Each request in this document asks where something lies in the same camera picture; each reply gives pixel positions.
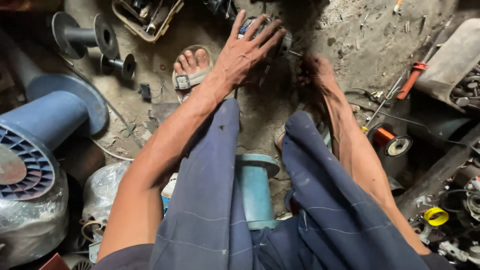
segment plastic wrap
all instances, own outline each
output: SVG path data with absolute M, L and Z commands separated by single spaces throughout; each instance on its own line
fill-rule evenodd
M 43 257 L 68 230 L 67 176 L 60 171 L 52 188 L 27 201 L 0 200 L 0 243 L 6 268 Z
M 120 180 L 129 165 L 129 161 L 111 164 L 99 169 L 88 178 L 84 188 L 82 213 L 84 220 L 94 219 L 99 222 L 108 220 Z

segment person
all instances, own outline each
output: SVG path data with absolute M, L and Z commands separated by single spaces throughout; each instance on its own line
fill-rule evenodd
M 396 207 L 375 151 L 320 56 L 304 59 L 316 93 L 309 108 L 327 119 L 332 152 L 309 113 L 290 116 L 275 143 L 298 213 L 274 229 L 249 231 L 234 178 L 239 106 L 224 98 L 285 30 L 276 20 L 254 37 L 262 15 L 238 39 L 244 18 L 241 11 L 214 67 L 126 171 L 93 269 L 452 269 Z M 210 61 L 203 49 L 187 50 L 174 69 L 194 74 Z M 180 161 L 164 217 L 160 191 Z

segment sandal buckle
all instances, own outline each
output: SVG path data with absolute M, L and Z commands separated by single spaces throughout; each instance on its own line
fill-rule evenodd
M 177 82 L 178 89 L 190 89 L 192 85 L 190 84 L 190 79 L 188 78 L 187 74 L 177 75 L 175 76 L 175 81 Z

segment navy blue pants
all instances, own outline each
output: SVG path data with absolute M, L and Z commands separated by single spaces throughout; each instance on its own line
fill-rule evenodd
M 181 162 L 150 269 L 428 269 L 302 111 L 282 141 L 300 213 L 250 232 L 234 178 L 237 101 L 225 100 L 205 125 Z

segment white cable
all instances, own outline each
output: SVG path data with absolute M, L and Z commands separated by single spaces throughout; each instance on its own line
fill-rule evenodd
M 95 141 L 94 139 L 90 138 L 92 140 L 92 142 L 94 144 L 96 144 L 96 146 L 100 147 L 100 149 L 102 149 L 105 153 L 107 153 L 108 155 L 111 155 L 112 157 L 114 158 L 118 158 L 120 160 L 128 160 L 128 161 L 133 161 L 133 159 L 130 159 L 130 158 L 124 158 L 124 157 L 121 157 L 119 155 L 115 155 L 114 153 L 108 151 L 107 149 L 105 149 L 105 147 L 101 146 L 97 141 Z

